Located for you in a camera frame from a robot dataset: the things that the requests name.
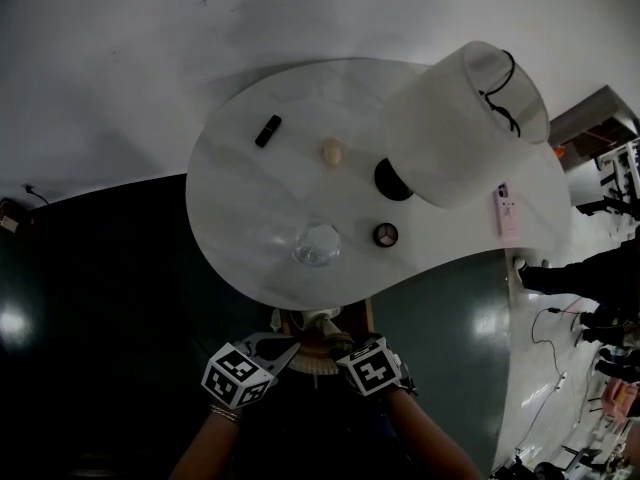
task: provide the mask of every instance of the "white floor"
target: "white floor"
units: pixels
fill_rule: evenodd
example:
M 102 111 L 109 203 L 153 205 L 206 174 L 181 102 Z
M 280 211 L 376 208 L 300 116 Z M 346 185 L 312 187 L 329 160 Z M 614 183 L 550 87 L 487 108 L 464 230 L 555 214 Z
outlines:
M 627 229 L 628 224 L 621 222 L 620 217 L 606 213 L 587 217 L 574 209 L 569 242 L 562 250 L 544 257 L 551 260 L 552 266 L 563 266 L 612 249 L 627 238 L 619 229 Z M 522 255 L 532 265 L 539 265 L 543 258 L 537 251 L 522 251 Z M 516 445 L 523 440 L 541 404 L 549 397 L 528 437 L 519 446 L 519 455 L 530 467 L 544 460 L 565 467 L 571 456 L 561 452 L 561 445 L 580 448 L 589 444 L 592 440 L 591 431 L 599 424 L 602 414 L 590 414 L 585 397 L 587 387 L 591 393 L 597 392 L 604 380 L 600 374 L 592 375 L 590 368 L 599 347 L 590 343 L 574 346 L 580 332 L 577 325 L 571 331 L 574 315 L 548 312 L 540 315 L 535 326 L 535 338 L 553 341 L 558 368 L 561 373 L 568 373 L 560 390 L 549 395 L 559 381 L 551 345 L 534 344 L 531 327 L 541 309 L 567 309 L 573 304 L 570 310 L 593 311 L 597 304 L 573 295 L 546 296 L 523 290 L 513 275 L 511 256 L 507 254 L 510 267 L 511 370 L 494 466 L 497 468 L 513 459 Z

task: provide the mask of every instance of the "white marble tabletop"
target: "white marble tabletop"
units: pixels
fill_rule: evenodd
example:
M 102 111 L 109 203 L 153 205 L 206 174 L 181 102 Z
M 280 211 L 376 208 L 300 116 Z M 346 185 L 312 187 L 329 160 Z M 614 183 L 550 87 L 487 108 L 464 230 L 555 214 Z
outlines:
M 437 265 L 505 247 L 493 196 L 454 210 L 417 195 L 395 202 L 373 181 L 386 157 L 379 115 L 386 97 L 425 66 L 381 60 L 309 64 L 247 88 L 207 122 L 191 156 L 186 200 L 195 239 L 213 268 L 264 304 L 321 309 L 369 297 Z M 263 149 L 269 118 L 282 124 Z M 322 144 L 335 137 L 343 159 L 328 167 Z M 570 222 L 569 191 L 548 145 L 507 180 L 517 198 L 520 238 L 508 247 L 556 249 Z M 314 218 L 342 237 L 326 267 L 292 258 L 299 229 Z M 391 222 L 398 243 L 383 249 L 373 229 Z

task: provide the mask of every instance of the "table lamp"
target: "table lamp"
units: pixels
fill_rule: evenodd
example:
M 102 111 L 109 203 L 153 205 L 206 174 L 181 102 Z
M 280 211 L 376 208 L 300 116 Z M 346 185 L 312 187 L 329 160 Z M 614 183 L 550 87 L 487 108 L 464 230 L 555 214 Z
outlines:
M 490 194 L 549 136 L 549 116 L 513 56 L 473 41 L 431 66 L 385 102 L 388 157 L 378 190 L 413 192 L 443 208 Z

